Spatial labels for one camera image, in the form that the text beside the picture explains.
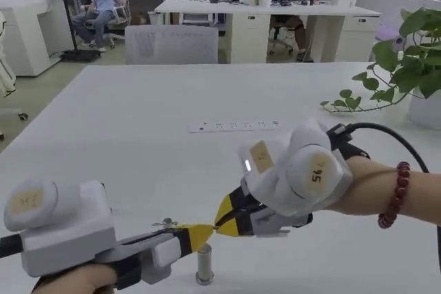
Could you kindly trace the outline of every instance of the black stand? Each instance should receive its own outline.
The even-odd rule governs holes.
[[[98,50],[80,50],[76,44],[74,26],[72,25],[72,19],[70,17],[68,0],[63,0],[64,8],[66,10],[66,16],[68,17],[70,36],[72,37],[72,42],[74,44],[73,50],[63,51],[60,55],[62,61],[73,61],[73,62],[92,62],[101,56],[101,52]]]

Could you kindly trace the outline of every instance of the metal cylinder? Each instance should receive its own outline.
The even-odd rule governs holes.
[[[198,272],[196,272],[196,281],[202,286],[207,286],[213,282],[213,278],[212,247],[209,244],[204,244],[204,246],[198,251]]]
[[[172,227],[173,226],[173,219],[164,218],[163,219],[163,226],[164,226],[164,229],[169,229],[170,227]]]

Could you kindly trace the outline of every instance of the red bead bracelet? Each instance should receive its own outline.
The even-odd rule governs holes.
[[[378,226],[381,229],[388,229],[393,225],[404,203],[409,188],[409,177],[411,176],[411,166],[407,162],[400,162],[397,166],[398,179],[397,186],[389,201],[385,213],[378,215]]]

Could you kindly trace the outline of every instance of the power strip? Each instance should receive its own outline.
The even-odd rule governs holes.
[[[200,122],[189,125],[191,134],[203,132],[265,131],[280,127],[278,120]]]

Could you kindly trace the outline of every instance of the label sticker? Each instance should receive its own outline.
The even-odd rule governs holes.
[[[327,154],[316,154],[312,158],[307,188],[319,196],[325,193],[330,164]]]
[[[13,195],[10,199],[9,212],[12,215],[18,215],[39,208],[43,203],[43,194],[43,188],[40,187]]]
[[[263,174],[274,166],[273,160],[269,155],[268,148],[264,141],[255,144],[249,152],[251,153],[258,173]]]

